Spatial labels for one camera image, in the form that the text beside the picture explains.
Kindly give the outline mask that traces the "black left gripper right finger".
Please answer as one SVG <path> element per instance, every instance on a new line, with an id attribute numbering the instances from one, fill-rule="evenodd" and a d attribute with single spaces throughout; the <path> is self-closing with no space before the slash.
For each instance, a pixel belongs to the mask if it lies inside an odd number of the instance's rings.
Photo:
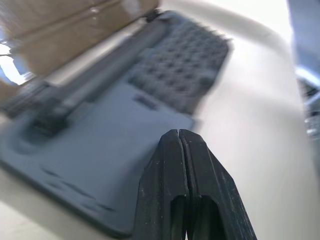
<path id="1" fill-rule="evenodd" d="M 190 196 L 188 240 L 258 240 L 237 186 L 203 138 L 179 131 Z"/>

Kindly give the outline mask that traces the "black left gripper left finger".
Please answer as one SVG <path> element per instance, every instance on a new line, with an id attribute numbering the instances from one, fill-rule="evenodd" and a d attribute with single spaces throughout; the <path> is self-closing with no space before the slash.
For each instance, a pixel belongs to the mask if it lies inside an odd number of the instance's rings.
<path id="1" fill-rule="evenodd" d="M 133 240 L 184 240 L 188 184 L 177 130 L 159 140 L 139 181 Z"/>

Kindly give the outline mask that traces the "grey screwdriver bit case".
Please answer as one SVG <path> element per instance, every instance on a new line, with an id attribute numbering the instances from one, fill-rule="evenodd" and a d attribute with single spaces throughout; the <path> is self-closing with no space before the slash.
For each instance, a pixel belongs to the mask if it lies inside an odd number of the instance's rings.
<path id="1" fill-rule="evenodd" d="M 162 20 L 167 32 L 117 80 L 71 109 L 56 134 L 33 127 L 30 111 L 0 134 L 5 169 L 119 238 L 133 231 L 139 180 L 158 141 L 194 126 L 229 52 L 221 34 L 178 12 L 160 12 L 158 3 L 103 0 L 75 30 L 60 27 L 48 70 L 138 20 Z"/>

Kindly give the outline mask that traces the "black ribbed tool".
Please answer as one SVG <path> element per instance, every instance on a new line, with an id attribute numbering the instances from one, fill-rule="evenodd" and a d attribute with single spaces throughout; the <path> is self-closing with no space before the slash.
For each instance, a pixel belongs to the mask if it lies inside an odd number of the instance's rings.
<path id="1" fill-rule="evenodd" d="M 67 117 L 71 111 L 62 105 L 71 92 L 68 85 L 55 86 L 48 81 L 35 81 L 2 103 L 0 111 L 10 119 L 31 112 L 34 114 L 31 125 L 47 135 L 54 135 L 68 125 Z"/>

